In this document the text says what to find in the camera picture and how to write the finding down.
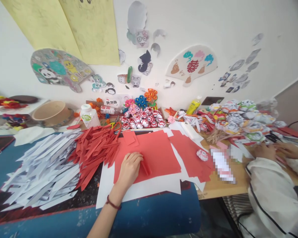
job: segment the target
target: green label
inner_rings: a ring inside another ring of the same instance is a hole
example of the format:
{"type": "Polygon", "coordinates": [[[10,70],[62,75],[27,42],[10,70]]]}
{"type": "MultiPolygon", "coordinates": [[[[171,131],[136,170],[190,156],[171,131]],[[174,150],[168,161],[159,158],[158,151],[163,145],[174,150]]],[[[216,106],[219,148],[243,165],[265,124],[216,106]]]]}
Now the green label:
{"type": "Polygon", "coordinates": [[[84,121],[90,121],[92,118],[89,115],[82,115],[84,121]]]}

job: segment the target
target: panda drawing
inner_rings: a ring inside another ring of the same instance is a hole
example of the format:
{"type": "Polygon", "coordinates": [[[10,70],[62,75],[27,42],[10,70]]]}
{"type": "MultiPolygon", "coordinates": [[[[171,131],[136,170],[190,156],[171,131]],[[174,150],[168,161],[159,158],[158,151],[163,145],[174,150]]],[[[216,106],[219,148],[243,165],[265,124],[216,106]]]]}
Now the panda drawing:
{"type": "Polygon", "coordinates": [[[43,77],[47,80],[49,84],[61,84],[59,79],[61,77],[57,77],[55,73],[53,73],[50,69],[39,69],[39,72],[43,75],[43,77]]]}

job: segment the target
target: white jacket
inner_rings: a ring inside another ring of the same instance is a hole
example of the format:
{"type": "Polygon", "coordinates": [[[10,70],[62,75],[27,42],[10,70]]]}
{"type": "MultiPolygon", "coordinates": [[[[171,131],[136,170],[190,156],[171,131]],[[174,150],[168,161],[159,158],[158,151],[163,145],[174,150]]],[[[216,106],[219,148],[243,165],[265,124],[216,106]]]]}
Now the white jacket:
{"type": "MultiPolygon", "coordinates": [[[[298,160],[287,159],[298,174],[298,160]]],[[[254,212],[241,216],[244,237],[298,237],[298,196],[290,176],[276,162],[256,158],[246,166],[254,212]]]]}

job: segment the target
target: yellow bottle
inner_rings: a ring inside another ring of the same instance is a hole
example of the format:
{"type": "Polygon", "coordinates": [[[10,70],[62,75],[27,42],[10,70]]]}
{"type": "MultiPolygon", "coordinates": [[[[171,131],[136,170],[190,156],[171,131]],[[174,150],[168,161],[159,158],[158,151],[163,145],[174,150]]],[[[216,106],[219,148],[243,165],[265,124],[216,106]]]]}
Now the yellow bottle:
{"type": "Polygon", "coordinates": [[[196,99],[194,99],[188,110],[186,111],[187,114],[191,115],[200,105],[201,105],[201,96],[197,96],[196,99]]]}

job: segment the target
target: black cable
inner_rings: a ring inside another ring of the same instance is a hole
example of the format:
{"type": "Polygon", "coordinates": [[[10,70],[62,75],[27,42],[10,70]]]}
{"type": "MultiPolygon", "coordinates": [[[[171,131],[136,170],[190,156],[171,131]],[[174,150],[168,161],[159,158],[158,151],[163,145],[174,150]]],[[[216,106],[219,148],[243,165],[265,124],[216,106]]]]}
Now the black cable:
{"type": "Polygon", "coordinates": [[[295,121],[295,122],[293,122],[293,123],[290,123],[287,127],[290,127],[292,124],[295,124],[295,123],[297,123],[298,121],[295,121]]]}

